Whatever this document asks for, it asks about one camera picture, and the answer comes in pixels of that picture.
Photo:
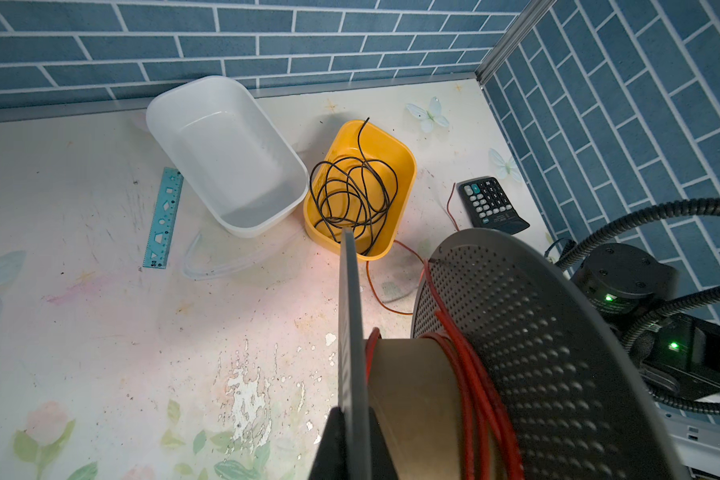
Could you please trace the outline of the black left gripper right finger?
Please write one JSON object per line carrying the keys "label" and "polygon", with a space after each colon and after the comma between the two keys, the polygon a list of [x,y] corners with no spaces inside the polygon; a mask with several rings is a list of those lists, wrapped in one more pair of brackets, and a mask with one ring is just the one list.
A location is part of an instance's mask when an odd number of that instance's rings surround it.
{"label": "black left gripper right finger", "polygon": [[369,409],[371,473],[373,480],[397,480],[398,475],[373,408]]}

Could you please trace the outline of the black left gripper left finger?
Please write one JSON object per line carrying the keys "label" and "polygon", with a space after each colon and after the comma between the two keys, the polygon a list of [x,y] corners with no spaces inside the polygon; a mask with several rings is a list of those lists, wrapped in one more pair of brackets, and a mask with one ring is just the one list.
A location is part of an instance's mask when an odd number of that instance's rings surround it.
{"label": "black left gripper left finger", "polygon": [[346,429],[340,407],[330,410],[309,480],[346,480]]}

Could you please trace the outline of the dark grey perforated spool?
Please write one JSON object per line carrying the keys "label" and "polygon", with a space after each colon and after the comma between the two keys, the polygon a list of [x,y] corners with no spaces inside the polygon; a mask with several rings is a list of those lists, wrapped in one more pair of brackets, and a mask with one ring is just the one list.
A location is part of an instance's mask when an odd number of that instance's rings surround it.
{"label": "dark grey perforated spool", "polygon": [[687,477],[625,351],[522,241],[485,229],[444,240],[423,263],[412,335],[454,373],[464,478]]}

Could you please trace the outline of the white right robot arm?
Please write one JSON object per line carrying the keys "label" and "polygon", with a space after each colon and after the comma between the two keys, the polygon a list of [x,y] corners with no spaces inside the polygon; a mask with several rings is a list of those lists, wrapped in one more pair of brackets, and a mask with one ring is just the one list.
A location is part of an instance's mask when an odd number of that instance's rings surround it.
{"label": "white right robot arm", "polygon": [[620,217],[577,243],[552,243],[556,266],[598,311],[638,370],[694,479],[720,479],[720,325],[692,310],[720,303],[720,285],[679,296],[679,271],[616,237],[676,217],[720,217],[720,198],[678,200]]}

